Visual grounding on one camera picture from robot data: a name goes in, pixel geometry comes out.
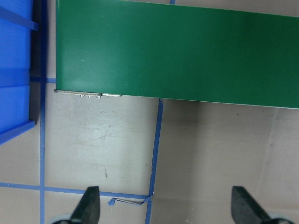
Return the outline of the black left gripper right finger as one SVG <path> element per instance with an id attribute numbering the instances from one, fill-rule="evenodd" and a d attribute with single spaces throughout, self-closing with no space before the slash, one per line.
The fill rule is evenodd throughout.
<path id="1" fill-rule="evenodd" d="M 231 217 L 235 224 L 293 224 L 290 219 L 270 216 L 243 186 L 231 191 Z"/>

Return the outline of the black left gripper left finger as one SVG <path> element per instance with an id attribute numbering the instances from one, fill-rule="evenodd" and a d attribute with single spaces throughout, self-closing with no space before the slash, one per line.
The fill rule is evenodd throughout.
<path id="1" fill-rule="evenodd" d="M 88 187 L 69 218 L 54 224 L 97 224 L 100 219 L 100 191 L 98 186 Z"/>

